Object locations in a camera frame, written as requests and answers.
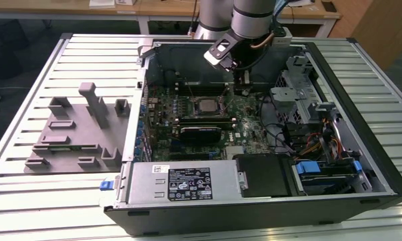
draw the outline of motherboard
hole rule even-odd
[[[231,160],[243,153],[269,153],[259,122],[261,96],[236,95],[232,85],[148,90],[153,161]]]

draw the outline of aluminum table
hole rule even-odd
[[[279,227],[158,237],[129,237],[102,213],[98,184],[117,173],[29,175],[31,152],[53,96],[84,103],[77,87],[94,82],[106,103],[125,98],[138,78],[137,47],[148,38],[185,36],[64,35],[0,141],[0,240],[402,240],[402,203],[330,225]],[[356,43],[313,42],[402,174],[402,93]]]

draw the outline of wooden desk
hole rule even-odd
[[[137,0],[133,6],[90,10],[89,0],[0,0],[0,18],[61,20],[136,20],[148,34],[148,21],[191,21],[193,0]],[[300,8],[284,8],[279,22],[320,25],[316,37],[327,37],[340,18],[324,11],[320,0]]]
[[[142,21],[189,21],[193,12],[195,0],[141,0],[138,15]],[[283,24],[320,25],[315,37],[327,38],[339,13],[324,10],[320,0],[299,8],[285,7],[279,15]]]

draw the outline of power supply label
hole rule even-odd
[[[168,200],[192,201],[213,198],[209,168],[168,170]]]

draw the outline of table leg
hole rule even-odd
[[[324,19],[324,22],[316,32],[316,38],[327,38],[330,31],[332,30],[336,19]]]
[[[49,29],[51,27],[51,20],[41,20],[42,24],[45,25],[45,28]]]
[[[148,35],[148,16],[137,16],[140,34]]]

